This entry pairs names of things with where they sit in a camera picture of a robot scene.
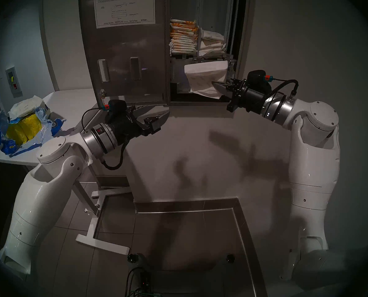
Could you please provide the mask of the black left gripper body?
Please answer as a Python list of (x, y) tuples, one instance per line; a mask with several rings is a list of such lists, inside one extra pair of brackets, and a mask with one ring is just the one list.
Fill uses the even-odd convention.
[(149, 126), (137, 121), (134, 115), (134, 109), (110, 109), (109, 126), (118, 146), (123, 145), (125, 141), (129, 141), (133, 138), (152, 134)]

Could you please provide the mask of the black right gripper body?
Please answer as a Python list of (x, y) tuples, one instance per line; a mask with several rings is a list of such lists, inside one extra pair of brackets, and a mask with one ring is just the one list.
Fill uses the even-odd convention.
[(261, 114), (262, 108), (268, 95), (272, 92), (271, 85), (261, 80), (234, 80), (231, 85), (227, 85), (227, 91), (231, 92), (228, 97), (230, 102), (227, 105), (229, 112), (234, 112), (237, 108), (244, 108), (247, 112)]

